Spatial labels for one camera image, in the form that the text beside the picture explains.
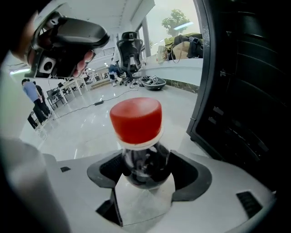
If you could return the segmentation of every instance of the blue shirt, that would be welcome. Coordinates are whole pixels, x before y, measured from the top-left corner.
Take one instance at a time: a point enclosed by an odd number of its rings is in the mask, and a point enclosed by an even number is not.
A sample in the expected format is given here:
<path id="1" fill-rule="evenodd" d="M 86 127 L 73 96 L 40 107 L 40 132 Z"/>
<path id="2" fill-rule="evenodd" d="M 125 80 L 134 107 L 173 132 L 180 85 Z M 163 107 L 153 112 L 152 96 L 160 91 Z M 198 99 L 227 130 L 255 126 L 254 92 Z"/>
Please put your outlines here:
<path id="1" fill-rule="evenodd" d="M 32 102 L 38 99 L 36 87 L 33 82 L 26 82 L 23 85 L 23 90 L 27 94 L 27 96 L 31 99 Z"/>

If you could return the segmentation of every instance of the white table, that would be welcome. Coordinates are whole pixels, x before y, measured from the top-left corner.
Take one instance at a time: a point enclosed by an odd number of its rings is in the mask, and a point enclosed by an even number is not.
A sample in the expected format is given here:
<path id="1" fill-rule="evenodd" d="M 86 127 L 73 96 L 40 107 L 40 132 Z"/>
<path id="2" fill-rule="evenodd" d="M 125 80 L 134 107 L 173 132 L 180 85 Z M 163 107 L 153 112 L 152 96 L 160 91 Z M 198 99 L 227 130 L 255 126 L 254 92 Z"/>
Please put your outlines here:
<path id="1" fill-rule="evenodd" d="M 65 98 L 65 95 L 64 95 L 62 90 L 68 87 L 70 89 L 70 91 L 72 92 L 73 97 L 75 97 L 74 92 L 73 92 L 72 87 L 71 87 L 71 85 L 75 85 L 78 88 L 78 91 L 79 91 L 80 95 L 82 95 L 81 89 L 80 89 L 80 87 L 78 85 L 78 81 L 82 81 L 84 83 L 84 85 L 85 85 L 86 91 L 88 91 L 88 88 L 87 88 L 87 85 L 86 85 L 86 82 L 85 82 L 84 78 L 75 78 L 72 81 L 67 81 L 67 82 L 64 83 L 64 85 L 62 87 L 59 88 L 60 94 L 62 95 L 62 97 L 65 100 L 66 104 L 68 103 L 68 101 Z"/>

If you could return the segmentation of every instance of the bottle cap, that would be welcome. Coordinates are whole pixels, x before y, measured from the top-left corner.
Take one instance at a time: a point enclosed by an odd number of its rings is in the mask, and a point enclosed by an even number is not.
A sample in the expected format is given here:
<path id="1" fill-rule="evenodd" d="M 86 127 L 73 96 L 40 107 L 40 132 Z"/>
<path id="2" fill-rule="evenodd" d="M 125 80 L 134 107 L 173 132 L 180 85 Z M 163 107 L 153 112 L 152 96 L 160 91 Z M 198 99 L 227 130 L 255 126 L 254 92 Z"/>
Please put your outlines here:
<path id="1" fill-rule="evenodd" d="M 113 106 L 110 118 L 117 137 L 126 145 L 152 146 L 161 137 L 162 108 L 156 99 L 124 100 Z"/>

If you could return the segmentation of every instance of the white tiled floor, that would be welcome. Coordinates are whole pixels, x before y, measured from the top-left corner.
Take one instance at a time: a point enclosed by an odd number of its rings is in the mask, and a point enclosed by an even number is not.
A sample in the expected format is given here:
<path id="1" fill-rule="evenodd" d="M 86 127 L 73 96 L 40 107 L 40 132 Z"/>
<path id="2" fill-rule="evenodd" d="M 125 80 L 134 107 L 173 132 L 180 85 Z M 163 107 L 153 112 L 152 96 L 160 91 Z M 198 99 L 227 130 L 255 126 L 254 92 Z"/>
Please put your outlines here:
<path id="1" fill-rule="evenodd" d="M 100 98 L 107 100 L 117 97 L 129 90 L 131 89 L 128 86 L 106 85 L 84 92 L 82 96 L 76 96 L 67 105 L 59 107 L 53 117 L 57 118 L 94 104 Z M 168 149 L 177 150 L 182 154 L 194 153 L 206 156 L 186 134 L 197 95 L 171 86 L 165 86 L 161 91 L 148 91 L 144 87 L 139 87 L 138 91 L 130 91 L 101 105 L 75 111 L 60 119 L 51 118 L 42 129 L 47 138 L 40 147 L 41 152 L 52 154 L 61 161 L 121 149 L 116 140 L 109 111 L 122 100 L 140 96 L 153 97 L 161 102 L 165 127 L 161 142 Z"/>

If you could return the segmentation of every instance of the table leg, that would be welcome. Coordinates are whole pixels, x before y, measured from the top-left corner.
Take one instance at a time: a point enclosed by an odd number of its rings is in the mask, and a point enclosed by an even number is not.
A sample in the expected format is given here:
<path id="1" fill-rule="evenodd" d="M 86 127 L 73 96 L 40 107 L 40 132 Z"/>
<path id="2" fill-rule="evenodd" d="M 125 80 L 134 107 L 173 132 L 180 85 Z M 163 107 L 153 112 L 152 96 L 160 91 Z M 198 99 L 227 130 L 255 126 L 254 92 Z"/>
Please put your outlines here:
<path id="1" fill-rule="evenodd" d="M 86 91 L 88 91 L 88 88 L 87 88 L 87 85 L 86 85 L 85 79 L 83 79 L 83 82 L 84 82 L 84 85 L 85 85 L 85 89 L 86 89 Z"/>
<path id="2" fill-rule="evenodd" d="M 75 81 L 75 84 L 76 84 L 76 87 L 78 88 L 78 91 L 79 91 L 80 95 L 82 95 L 81 89 L 80 89 L 80 87 L 78 85 L 78 81 Z"/>
<path id="3" fill-rule="evenodd" d="M 71 91 L 73 97 L 75 98 L 75 95 L 74 95 L 73 89 L 72 89 L 71 87 L 69 87 L 69 89 L 70 89 L 70 91 Z"/>
<path id="4" fill-rule="evenodd" d="M 65 100 L 65 103 L 67 104 L 68 101 L 67 101 L 67 99 L 65 98 L 65 95 L 64 95 L 64 93 L 63 93 L 63 90 L 60 90 L 60 95 L 63 97 L 63 99 Z"/>

